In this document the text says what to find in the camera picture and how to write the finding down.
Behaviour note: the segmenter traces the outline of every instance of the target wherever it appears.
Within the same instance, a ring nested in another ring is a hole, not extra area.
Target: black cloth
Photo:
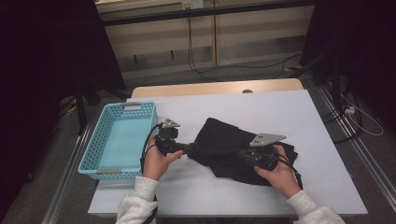
[[[246,184],[271,186],[266,179],[257,175],[251,165],[238,156],[240,149],[252,148],[249,143],[256,135],[240,130],[231,124],[209,118],[195,139],[198,148],[189,157],[210,167],[216,177],[229,177]],[[297,158],[294,146],[280,142],[274,145],[285,148],[290,163],[294,163]]]

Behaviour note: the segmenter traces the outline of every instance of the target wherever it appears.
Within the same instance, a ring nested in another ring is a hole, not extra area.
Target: white sweater
[[[116,224],[143,223],[158,203],[154,202],[158,181],[137,176],[134,184],[134,193],[126,194],[120,203]],[[345,223],[330,207],[319,207],[304,190],[299,191],[287,200],[296,212],[299,220],[296,224],[305,223]]]

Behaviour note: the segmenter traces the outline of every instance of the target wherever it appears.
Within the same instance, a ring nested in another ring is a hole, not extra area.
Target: electrical outlet
[[[183,10],[192,9],[192,3],[191,3],[191,1],[181,2],[181,9],[183,9]]]
[[[193,9],[204,8],[204,0],[191,1],[191,3]]]

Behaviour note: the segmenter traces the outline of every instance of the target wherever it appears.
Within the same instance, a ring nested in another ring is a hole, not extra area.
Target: gray floor
[[[279,60],[270,62],[244,63],[248,66],[263,66],[276,63]],[[298,57],[288,61],[286,67],[298,64]],[[269,79],[279,75],[282,71],[282,64],[270,68],[222,68],[212,72],[204,73],[206,77],[216,78],[223,81]],[[288,77],[290,73],[284,72],[279,77]],[[320,115],[330,112],[329,107],[323,101],[319,89],[311,81],[309,75],[300,77],[304,87],[310,92],[314,104]],[[131,92],[138,86],[180,84],[211,82],[213,80],[199,77],[192,71],[175,72],[152,77],[138,77],[126,80],[128,91]],[[107,93],[100,92],[103,98],[102,104],[109,102],[120,102]],[[364,99],[359,99],[361,109],[373,116],[370,106],[364,103]],[[95,114],[96,106],[87,105],[88,117]],[[376,125],[363,117],[363,127],[371,132],[378,133]],[[333,140],[345,138],[337,122],[326,124],[329,135]],[[378,162],[380,168],[388,176],[392,183],[396,182],[396,172],[394,161],[396,161],[396,133],[386,128],[381,136],[372,136],[362,132],[359,138],[367,146],[370,153]],[[36,169],[33,171],[34,181],[26,184],[21,189],[18,198],[8,210],[7,216],[2,223],[41,223],[50,205],[50,200],[58,187],[58,184],[68,163],[68,158],[72,153],[78,140],[78,115],[61,116],[55,132],[50,141],[47,153],[42,158]],[[389,205],[383,192],[372,178],[369,171],[359,157],[351,142],[336,144],[336,148],[346,165],[346,168],[353,174],[353,182],[361,195],[364,204],[369,212],[361,217],[345,217],[346,223],[396,223],[396,213]],[[68,196],[64,200],[64,206],[57,217],[57,223],[114,223],[114,218],[100,218],[87,214],[92,195],[95,190],[95,181],[85,175],[75,174]],[[224,219],[221,223],[231,223],[230,219]]]

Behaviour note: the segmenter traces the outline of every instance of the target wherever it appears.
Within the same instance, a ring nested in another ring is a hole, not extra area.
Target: right hand
[[[169,156],[164,156],[155,145],[155,135],[150,137],[148,145],[152,147],[148,150],[145,158],[143,176],[159,181],[168,169],[169,164],[179,159],[184,152],[179,150]]]
[[[287,158],[285,149],[282,146],[274,147],[280,155]],[[287,198],[301,190],[297,185],[293,171],[282,162],[279,162],[273,171],[267,171],[258,166],[254,166],[254,170],[258,175],[267,179],[275,189],[279,190]]]

